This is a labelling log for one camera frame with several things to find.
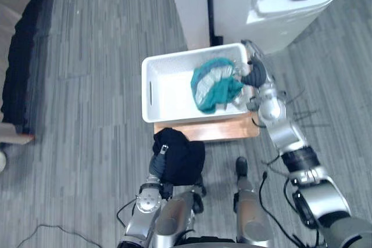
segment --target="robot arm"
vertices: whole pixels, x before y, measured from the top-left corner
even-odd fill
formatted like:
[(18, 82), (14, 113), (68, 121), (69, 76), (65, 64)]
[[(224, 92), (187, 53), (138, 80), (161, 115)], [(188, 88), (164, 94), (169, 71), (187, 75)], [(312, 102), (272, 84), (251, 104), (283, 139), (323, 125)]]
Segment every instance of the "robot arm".
[(319, 163), (299, 126), (287, 117), (284, 96), (265, 68), (258, 48), (251, 42), (243, 43), (251, 53), (253, 69), (242, 77), (242, 82), (257, 90), (251, 107), (258, 109), (289, 171), (289, 179), (298, 188), (293, 199), (302, 222), (310, 229), (319, 229), (328, 247), (372, 247), (372, 225), (351, 216), (346, 199)]
[(117, 248), (147, 248), (149, 247), (155, 227), (155, 221), (161, 211), (163, 184), (159, 177), (164, 169), (165, 153), (168, 146), (163, 145), (157, 160), (152, 159), (150, 174), (146, 183), (139, 189), (133, 216), (127, 226), (124, 238)]

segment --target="black fabric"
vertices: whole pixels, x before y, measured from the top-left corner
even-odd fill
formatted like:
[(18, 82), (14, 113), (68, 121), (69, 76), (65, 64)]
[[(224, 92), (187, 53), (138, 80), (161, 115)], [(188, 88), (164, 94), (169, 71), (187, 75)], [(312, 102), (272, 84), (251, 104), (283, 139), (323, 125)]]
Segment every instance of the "black fabric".
[(166, 152), (165, 169), (162, 182), (174, 186), (193, 185), (201, 175), (205, 160), (205, 146), (203, 142), (190, 142), (186, 136), (172, 128), (165, 128), (153, 136), (155, 143), (152, 150), (156, 162), (163, 145), (168, 146)]

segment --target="robot forearm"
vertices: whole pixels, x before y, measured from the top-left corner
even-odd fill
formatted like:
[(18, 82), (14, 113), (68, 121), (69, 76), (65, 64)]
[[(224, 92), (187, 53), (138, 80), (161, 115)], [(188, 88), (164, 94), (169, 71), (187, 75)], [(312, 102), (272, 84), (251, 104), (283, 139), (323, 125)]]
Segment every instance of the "robot forearm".
[(155, 221), (160, 214), (162, 197), (160, 179), (147, 177), (141, 185), (123, 240), (118, 248), (147, 248), (152, 237)]

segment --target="black cylinder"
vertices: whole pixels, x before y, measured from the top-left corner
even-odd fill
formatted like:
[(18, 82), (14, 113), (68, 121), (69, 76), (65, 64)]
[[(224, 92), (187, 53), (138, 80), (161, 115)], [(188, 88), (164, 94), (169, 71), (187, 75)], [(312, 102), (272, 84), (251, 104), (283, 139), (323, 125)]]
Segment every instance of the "black cylinder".
[(320, 165), (315, 151), (310, 146), (286, 152), (281, 158), (289, 172), (308, 170)]
[(135, 243), (123, 241), (119, 243), (117, 248), (143, 248), (143, 247)]

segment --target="white plastic bin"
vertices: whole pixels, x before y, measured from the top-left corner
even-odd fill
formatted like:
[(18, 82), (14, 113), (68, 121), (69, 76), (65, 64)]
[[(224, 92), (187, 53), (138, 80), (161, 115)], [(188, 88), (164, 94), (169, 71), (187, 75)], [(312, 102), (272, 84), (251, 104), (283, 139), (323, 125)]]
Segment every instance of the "white plastic bin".
[[(244, 63), (244, 74), (249, 73), (247, 53), (242, 44), (146, 58), (142, 62), (142, 118), (148, 123), (185, 123), (229, 118), (248, 112), (245, 102), (239, 106), (229, 103), (226, 109), (218, 105), (213, 114), (202, 113), (196, 107), (190, 85), (194, 69), (216, 57), (226, 57), (240, 65)], [(243, 87), (242, 94), (250, 98), (252, 90)]]

